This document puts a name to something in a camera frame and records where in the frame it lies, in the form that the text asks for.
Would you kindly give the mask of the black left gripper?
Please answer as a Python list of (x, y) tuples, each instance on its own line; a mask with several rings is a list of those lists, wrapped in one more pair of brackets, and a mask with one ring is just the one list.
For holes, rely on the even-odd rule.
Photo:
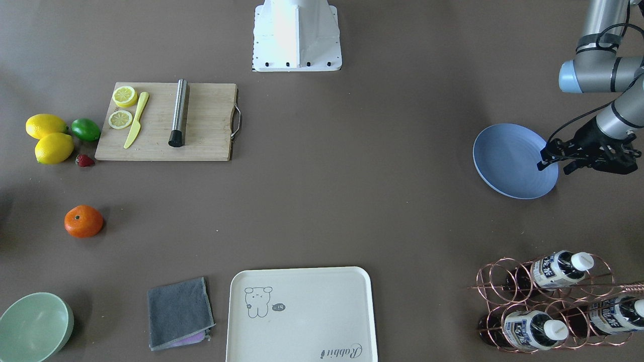
[(587, 122), (570, 141), (550, 140), (541, 149), (541, 161), (538, 171), (543, 171), (552, 163), (577, 159), (563, 167), (563, 173), (570, 175), (582, 168), (593, 168), (596, 171), (626, 175), (638, 169), (636, 159), (641, 151), (634, 149), (632, 142), (636, 135), (627, 133), (625, 138), (612, 138), (602, 130), (595, 119)]

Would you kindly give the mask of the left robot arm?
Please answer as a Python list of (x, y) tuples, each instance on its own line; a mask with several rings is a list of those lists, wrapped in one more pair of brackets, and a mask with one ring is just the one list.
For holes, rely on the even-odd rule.
[(628, 28), (630, 9), (642, 1), (591, 1), (575, 58), (562, 64), (559, 87), (567, 93), (619, 93), (607, 105), (592, 110), (590, 119), (568, 141), (554, 135), (541, 150), (537, 168), (570, 161), (570, 174), (588, 167), (630, 174), (637, 170), (641, 151), (632, 145), (643, 127), (642, 56), (620, 57), (618, 48)]

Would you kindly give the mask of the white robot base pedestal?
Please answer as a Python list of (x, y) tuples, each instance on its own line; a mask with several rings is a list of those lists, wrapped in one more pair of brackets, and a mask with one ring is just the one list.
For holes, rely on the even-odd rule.
[(327, 1), (265, 1), (255, 7), (252, 69), (338, 71), (343, 65), (338, 10)]

